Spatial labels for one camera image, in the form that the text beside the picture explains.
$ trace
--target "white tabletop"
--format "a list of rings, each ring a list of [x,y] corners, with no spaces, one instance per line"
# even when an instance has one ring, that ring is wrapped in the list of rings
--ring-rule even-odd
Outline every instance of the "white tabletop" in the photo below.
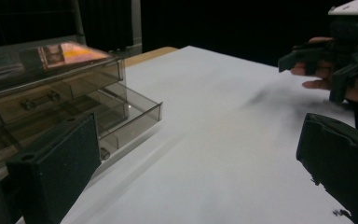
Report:
[[[126,69],[162,121],[89,182],[62,223],[349,224],[296,160],[305,115],[353,126],[310,77],[186,47]]]

